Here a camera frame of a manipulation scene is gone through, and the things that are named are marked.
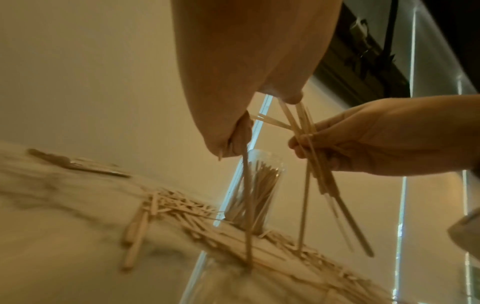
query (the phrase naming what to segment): ceiling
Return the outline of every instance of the ceiling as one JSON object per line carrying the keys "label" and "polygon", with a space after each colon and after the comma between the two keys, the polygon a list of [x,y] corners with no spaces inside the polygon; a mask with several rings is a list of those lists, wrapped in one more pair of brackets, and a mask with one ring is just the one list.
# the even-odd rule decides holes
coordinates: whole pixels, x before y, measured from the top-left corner
{"label": "ceiling", "polygon": [[480,91],[480,2],[472,0],[423,0],[463,70]]}

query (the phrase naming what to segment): marble surface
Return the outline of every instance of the marble surface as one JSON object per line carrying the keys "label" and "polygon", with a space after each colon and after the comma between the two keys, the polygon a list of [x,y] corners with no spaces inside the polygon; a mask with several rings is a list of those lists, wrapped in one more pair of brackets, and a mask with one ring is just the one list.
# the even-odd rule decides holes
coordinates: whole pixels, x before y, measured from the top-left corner
{"label": "marble surface", "polygon": [[120,239],[142,187],[160,185],[66,170],[25,149],[0,143],[2,304],[319,301],[318,291],[286,277],[246,274],[228,257],[201,254],[200,245],[161,221],[150,225],[134,270],[120,272]]}

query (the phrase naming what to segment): hand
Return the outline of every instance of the hand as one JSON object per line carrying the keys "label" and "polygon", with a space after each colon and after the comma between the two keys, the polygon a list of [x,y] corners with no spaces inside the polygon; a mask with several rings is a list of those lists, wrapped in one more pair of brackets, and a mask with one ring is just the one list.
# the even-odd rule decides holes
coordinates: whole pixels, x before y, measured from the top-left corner
{"label": "hand", "polygon": [[[472,169],[480,161],[480,95],[381,99],[315,126],[300,145],[309,149],[310,136],[335,171],[422,175]],[[305,158],[295,138],[288,145]]]}
{"label": "hand", "polygon": [[205,140],[206,147],[216,156],[231,157],[239,156],[242,150],[252,140],[253,120],[250,118],[248,111],[240,117],[235,128],[231,131],[228,140],[217,139],[215,141]]}

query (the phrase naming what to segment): marble table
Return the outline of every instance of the marble table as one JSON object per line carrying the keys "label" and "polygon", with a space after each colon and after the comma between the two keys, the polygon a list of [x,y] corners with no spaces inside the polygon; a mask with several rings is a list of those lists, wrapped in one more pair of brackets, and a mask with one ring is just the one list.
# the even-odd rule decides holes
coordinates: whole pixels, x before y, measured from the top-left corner
{"label": "marble table", "polygon": [[120,239],[142,187],[160,185],[66,170],[0,143],[0,303],[318,303],[286,277],[245,274],[181,230],[150,225],[133,271]]}

